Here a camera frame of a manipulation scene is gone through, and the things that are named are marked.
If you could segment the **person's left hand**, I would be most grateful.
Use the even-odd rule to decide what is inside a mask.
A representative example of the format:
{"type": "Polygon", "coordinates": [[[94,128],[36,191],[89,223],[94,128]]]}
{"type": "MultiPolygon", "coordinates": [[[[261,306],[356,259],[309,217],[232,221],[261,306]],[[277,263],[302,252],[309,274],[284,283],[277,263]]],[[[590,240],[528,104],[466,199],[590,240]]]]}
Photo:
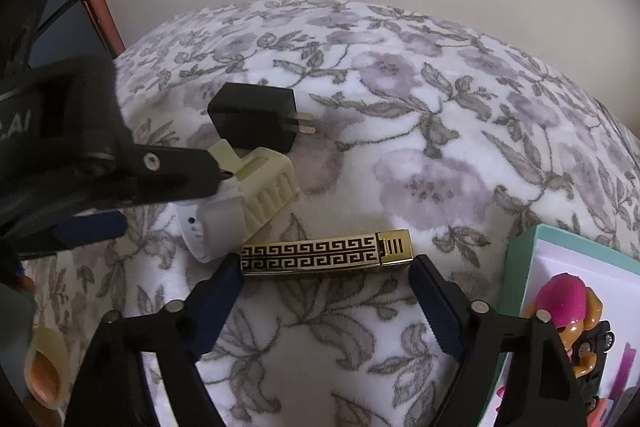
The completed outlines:
{"type": "Polygon", "coordinates": [[[35,322],[35,283],[21,274],[1,286],[1,369],[8,389],[1,403],[16,398],[18,411],[35,426],[64,424],[70,392],[70,360],[60,332],[35,322]]]}

